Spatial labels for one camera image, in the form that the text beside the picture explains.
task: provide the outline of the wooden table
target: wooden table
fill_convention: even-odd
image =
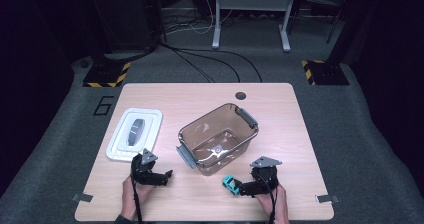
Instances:
[[[246,99],[238,100],[237,92]],[[259,124],[259,134],[247,151],[228,166],[206,177],[190,169],[176,151],[178,132],[185,125],[225,104],[247,110]],[[166,187],[157,187],[143,206],[143,221],[265,221],[259,202],[249,196],[233,196],[222,186],[226,175],[253,181],[249,166],[260,156],[283,162],[278,179],[287,190],[290,220],[329,220],[330,203],[318,203],[315,195],[327,190],[295,93],[285,83],[172,83],[127,84],[106,130],[84,193],[90,203],[80,202],[78,221],[113,221],[121,210],[122,181],[129,162],[106,156],[111,136],[128,108],[158,109],[162,126],[153,153],[158,156],[155,173],[173,170]]]

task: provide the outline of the gray carpet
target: gray carpet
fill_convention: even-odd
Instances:
[[[275,21],[237,23],[222,30],[221,48],[254,63],[263,82],[293,85],[331,195],[335,216],[326,223],[424,223],[424,204],[406,166],[371,122],[361,87],[347,65],[349,86],[310,86],[301,61],[325,60],[334,45],[325,44],[331,25],[296,21],[289,36],[292,51],[283,53]],[[168,44],[211,50],[213,32],[181,31]],[[226,53],[196,52],[228,62],[241,82],[259,82],[244,59]],[[226,65],[184,55],[215,82],[237,82]],[[76,223],[77,202],[88,179],[121,87],[82,87],[88,68],[73,64],[72,88],[38,146],[0,200],[0,223]],[[207,82],[172,51],[158,47],[132,62],[125,83]],[[111,104],[105,116],[93,116],[103,96]]]

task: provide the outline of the white plastic lid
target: white plastic lid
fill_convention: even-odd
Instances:
[[[137,119],[143,120],[144,126],[139,130],[141,133],[137,133],[136,142],[129,143],[128,137],[131,130],[134,131],[132,126]],[[106,149],[107,157],[112,160],[131,162],[133,157],[142,152],[144,148],[152,152],[161,124],[162,112],[159,110],[139,108],[126,110],[110,139]]]

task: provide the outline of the hazard tape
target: hazard tape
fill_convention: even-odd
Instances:
[[[130,66],[131,66],[131,63],[127,63],[123,66],[121,74],[119,74],[116,82],[107,82],[107,83],[87,82],[83,84],[83,87],[119,87],[124,81]]]
[[[325,63],[324,61],[302,61],[303,70],[305,71],[306,79],[309,82],[309,85],[315,85],[314,77],[312,76],[311,69],[309,69],[310,63]]]

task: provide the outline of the transparent storage box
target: transparent storage box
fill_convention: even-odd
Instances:
[[[248,112],[228,103],[183,127],[177,151],[188,166],[210,176],[243,154],[258,131]]]

